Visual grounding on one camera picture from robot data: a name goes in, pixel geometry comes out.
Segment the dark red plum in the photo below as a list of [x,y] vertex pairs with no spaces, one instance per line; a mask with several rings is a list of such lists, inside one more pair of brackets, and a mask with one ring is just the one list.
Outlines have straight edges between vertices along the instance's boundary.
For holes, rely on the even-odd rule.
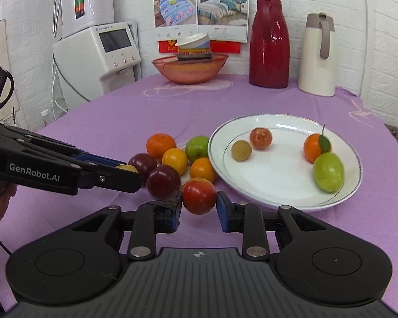
[[149,193],[158,198],[170,197],[180,186],[181,179],[178,172],[163,164],[151,171],[146,181],[146,188]]
[[135,154],[128,163],[137,169],[143,184],[146,184],[150,173],[158,166],[157,160],[146,153]]

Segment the red yellow apple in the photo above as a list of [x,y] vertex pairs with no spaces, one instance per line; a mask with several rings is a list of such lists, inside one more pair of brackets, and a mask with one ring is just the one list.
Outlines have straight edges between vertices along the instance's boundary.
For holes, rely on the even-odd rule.
[[182,188],[183,205],[194,215],[210,212],[216,203],[216,190],[207,179],[195,177],[188,179]]

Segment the yellow orange small fruit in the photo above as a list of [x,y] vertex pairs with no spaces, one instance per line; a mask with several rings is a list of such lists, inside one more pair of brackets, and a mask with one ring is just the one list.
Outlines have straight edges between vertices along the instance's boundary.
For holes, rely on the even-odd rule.
[[171,148],[163,154],[162,164],[172,167],[182,176],[188,168],[188,156],[181,149]]

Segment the small orange tangerine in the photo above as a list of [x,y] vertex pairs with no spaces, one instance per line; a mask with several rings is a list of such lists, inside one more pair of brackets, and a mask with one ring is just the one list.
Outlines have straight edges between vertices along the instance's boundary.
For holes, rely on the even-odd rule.
[[207,179],[211,183],[215,182],[216,172],[213,169],[210,160],[207,157],[202,157],[195,160],[190,166],[190,177],[191,178],[203,178]]

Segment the brown kiwi longan fruit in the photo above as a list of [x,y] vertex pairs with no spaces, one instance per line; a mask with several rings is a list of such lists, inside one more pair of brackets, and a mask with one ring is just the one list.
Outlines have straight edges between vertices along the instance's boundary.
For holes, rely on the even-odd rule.
[[231,147],[231,156],[237,162],[243,162],[252,155],[252,147],[249,142],[245,140],[239,140],[235,142]]

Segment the small red peach apple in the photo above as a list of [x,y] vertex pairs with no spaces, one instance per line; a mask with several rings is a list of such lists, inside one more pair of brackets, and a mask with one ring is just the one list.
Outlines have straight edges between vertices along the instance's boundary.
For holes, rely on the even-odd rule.
[[255,128],[249,135],[252,146],[257,150],[266,150],[272,143],[272,133],[266,128]]

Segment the orange with green leaf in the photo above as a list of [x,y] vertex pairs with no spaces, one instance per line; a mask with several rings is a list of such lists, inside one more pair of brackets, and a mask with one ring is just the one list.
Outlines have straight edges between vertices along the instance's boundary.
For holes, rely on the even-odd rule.
[[322,127],[320,133],[309,135],[303,144],[303,154],[305,159],[313,164],[320,155],[331,152],[332,145],[324,134],[325,126]]

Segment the large orange mandarin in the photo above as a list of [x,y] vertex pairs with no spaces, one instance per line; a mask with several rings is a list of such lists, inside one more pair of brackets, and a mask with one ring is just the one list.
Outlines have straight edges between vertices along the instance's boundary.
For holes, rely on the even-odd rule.
[[167,150],[176,147],[175,139],[168,134],[154,134],[146,141],[147,154],[158,162]]

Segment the white porcelain plate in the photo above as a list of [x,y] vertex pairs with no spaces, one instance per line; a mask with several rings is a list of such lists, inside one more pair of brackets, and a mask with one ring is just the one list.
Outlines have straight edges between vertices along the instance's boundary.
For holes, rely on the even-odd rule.
[[[231,155],[238,141],[248,141],[253,129],[270,130],[269,148],[254,150],[243,162]],[[311,134],[323,133],[344,165],[345,181],[334,193],[313,180],[313,166],[303,153]],[[334,207],[355,194],[362,184],[361,159],[345,138],[320,123],[287,114],[256,114],[231,119],[219,126],[208,142],[208,157],[220,178],[241,196],[263,206],[291,205],[305,212]]]

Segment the green apple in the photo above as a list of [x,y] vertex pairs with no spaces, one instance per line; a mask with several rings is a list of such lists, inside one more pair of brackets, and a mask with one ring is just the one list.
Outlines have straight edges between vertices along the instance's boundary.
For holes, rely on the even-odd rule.
[[187,142],[185,153],[191,163],[197,159],[208,157],[208,142],[207,136],[195,136]]

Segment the white machine with screen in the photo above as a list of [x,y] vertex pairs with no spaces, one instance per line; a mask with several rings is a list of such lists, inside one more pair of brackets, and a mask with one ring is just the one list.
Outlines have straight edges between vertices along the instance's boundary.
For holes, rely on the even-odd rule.
[[52,49],[70,111],[142,79],[138,29],[133,20],[88,27]]

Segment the orange glass bowl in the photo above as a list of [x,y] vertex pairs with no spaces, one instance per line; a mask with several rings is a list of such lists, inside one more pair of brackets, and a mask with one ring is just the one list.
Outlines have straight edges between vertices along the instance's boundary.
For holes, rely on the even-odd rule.
[[212,54],[211,58],[179,60],[177,56],[167,56],[152,61],[152,64],[169,81],[182,85],[206,83],[223,68],[227,55]]

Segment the white water purifier box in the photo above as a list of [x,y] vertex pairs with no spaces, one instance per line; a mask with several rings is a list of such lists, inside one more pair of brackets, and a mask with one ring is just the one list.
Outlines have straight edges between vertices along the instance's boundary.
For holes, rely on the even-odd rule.
[[67,38],[115,21],[113,0],[54,0],[53,36]]

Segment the white thermos jug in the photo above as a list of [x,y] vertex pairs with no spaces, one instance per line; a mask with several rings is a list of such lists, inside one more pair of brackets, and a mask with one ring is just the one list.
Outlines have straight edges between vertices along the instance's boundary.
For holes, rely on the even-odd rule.
[[339,45],[334,19],[324,12],[307,16],[300,56],[298,87],[313,95],[332,97],[336,91]]

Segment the bedding wall calendar poster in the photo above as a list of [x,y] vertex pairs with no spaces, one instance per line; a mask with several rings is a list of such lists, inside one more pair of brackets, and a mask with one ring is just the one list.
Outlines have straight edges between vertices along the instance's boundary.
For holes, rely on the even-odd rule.
[[249,0],[152,0],[159,53],[197,33],[209,36],[211,50],[239,54],[248,39]]

